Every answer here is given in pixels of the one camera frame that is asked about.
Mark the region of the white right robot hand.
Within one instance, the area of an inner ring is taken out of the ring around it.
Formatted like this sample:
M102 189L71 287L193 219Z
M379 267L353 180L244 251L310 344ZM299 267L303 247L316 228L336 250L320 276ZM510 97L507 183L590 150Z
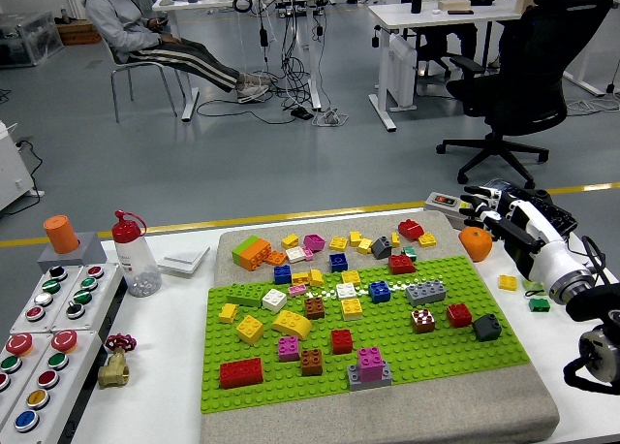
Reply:
M594 287L594 277L570 254L564 238L536 207L506 191L467 186L462 211L470 221L504 242L519 272L539 282L560 304Z

